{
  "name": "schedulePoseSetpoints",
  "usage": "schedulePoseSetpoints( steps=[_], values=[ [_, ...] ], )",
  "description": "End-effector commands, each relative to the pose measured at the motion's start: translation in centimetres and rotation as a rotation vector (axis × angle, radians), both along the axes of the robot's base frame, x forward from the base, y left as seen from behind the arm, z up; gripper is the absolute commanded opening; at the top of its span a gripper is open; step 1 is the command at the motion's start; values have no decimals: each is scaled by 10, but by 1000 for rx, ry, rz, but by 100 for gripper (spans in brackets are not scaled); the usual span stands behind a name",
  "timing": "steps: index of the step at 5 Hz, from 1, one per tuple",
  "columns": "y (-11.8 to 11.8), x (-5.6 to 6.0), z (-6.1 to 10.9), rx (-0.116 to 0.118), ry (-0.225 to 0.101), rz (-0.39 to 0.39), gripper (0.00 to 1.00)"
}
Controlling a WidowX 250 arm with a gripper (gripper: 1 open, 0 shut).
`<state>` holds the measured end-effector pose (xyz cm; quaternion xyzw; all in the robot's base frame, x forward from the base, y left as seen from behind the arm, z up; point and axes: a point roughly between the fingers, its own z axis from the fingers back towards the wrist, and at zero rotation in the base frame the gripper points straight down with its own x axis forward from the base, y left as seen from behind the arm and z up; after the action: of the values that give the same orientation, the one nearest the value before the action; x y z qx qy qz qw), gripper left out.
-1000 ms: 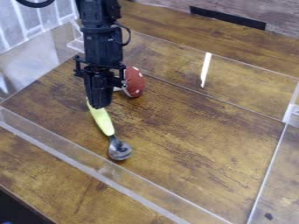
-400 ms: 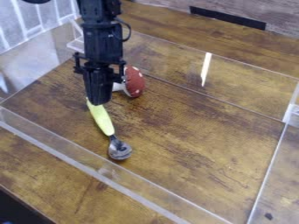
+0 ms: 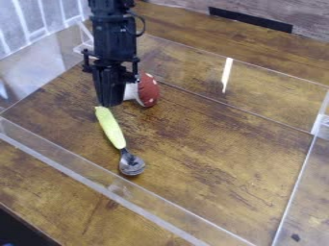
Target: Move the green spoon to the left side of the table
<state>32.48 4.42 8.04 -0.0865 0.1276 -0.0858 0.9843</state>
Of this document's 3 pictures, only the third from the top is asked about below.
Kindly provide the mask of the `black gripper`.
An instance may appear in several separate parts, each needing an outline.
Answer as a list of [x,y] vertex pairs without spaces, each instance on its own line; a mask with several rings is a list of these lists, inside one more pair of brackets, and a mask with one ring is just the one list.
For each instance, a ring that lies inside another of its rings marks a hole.
[[[123,62],[132,63],[132,71],[137,71],[136,38],[140,33],[136,31],[136,15],[111,14],[92,15],[93,50],[81,50],[83,66],[81,71],[91,71],[88,58],[95,57],[100,66],[108,66]],[[124,66],[117,66],[112,73],[101,67],[92,68],[92,80],[97,100],[101,106],[117,106],[123,102],[125,85],[135,82],[135,74]]]

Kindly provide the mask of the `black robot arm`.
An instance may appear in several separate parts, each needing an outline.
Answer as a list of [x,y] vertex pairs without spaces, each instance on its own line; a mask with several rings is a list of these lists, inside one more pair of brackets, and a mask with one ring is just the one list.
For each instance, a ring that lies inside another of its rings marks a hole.
[[81,50],[81,71],[92,74],[96,97],[103,107],[123,102],[127,83],[139,80],[133,0],[87,0],[91,9],[93,50]]

